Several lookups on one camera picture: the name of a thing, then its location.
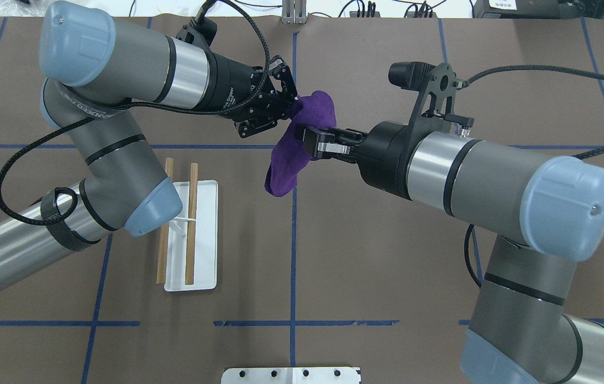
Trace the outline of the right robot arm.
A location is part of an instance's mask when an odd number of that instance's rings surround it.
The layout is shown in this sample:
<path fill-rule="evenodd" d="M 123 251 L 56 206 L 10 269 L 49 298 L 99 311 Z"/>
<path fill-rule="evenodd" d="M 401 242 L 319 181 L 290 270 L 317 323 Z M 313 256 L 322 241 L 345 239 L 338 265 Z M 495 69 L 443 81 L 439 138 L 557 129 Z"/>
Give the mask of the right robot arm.
<path fill-rule="evenodd" d="M 471 382 L 604 383 L 604 325 L 564 311 L 604 237 L 604 168 L 393 122 L 293 136 L 368 185 L 497 234 L 460 360 Z"/>

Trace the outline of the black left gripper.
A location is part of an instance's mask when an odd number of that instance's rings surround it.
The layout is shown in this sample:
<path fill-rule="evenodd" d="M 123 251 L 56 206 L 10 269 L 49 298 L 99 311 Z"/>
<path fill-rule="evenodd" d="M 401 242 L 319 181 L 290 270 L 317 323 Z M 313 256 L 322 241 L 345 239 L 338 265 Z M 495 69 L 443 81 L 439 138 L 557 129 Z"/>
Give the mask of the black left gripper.
<path fill-rule="evenodd" d="M 215 54 L 214 92 L 207 102 L 207 111 L 223 111 L 220 116 L 235 123 L 240 138 L 273 129 L 280 120 L 292 119 L 302 109 L 290 107 L 299 93 L 292 70 L 282 56 L 270 59 L 267 68 L 250 67 L 244 63 Z"/>

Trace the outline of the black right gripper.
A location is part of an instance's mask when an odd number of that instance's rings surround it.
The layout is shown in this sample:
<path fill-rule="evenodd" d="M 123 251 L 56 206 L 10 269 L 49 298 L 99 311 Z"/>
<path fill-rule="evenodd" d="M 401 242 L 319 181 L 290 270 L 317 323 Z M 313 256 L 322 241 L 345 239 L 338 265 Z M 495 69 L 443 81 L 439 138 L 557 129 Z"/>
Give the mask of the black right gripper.
<path fill-rule="evenodd" d="M 297 141 L 311 161 L 335 158 L 358 165 L 368 185 L 410 200 L 407 166 L 423 134 L 413 126 L 384 121 L 363 133 L 353 129 L 300 126 Z"/>

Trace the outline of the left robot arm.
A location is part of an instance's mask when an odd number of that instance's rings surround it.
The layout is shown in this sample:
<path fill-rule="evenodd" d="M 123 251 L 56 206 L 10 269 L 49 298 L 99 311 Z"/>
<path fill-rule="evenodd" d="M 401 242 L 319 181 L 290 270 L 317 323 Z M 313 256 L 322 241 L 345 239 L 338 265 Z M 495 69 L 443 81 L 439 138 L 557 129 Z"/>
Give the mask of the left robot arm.
<path fill-rule="evenodd" d="M 24 146 L 0 170 L 0 291 L 126 229 L 143 236 L 176 217 L 182 200 L 131 114 L 146 107 L 231 120 L 241 138 L 288 119 L 299 98 L 291 68 L 264 51 L 262 66 L 214 53 L 218 27 L 206 1 L 175 36 L 117 20 L 104 10 L 58 1 L 44 15 L 39 67 L 44 119 L 52 133 Z M 90 175 L 49 189 L 16 212 L 2 192 L 9 169 L 38 146 L 70 136 Z"/>

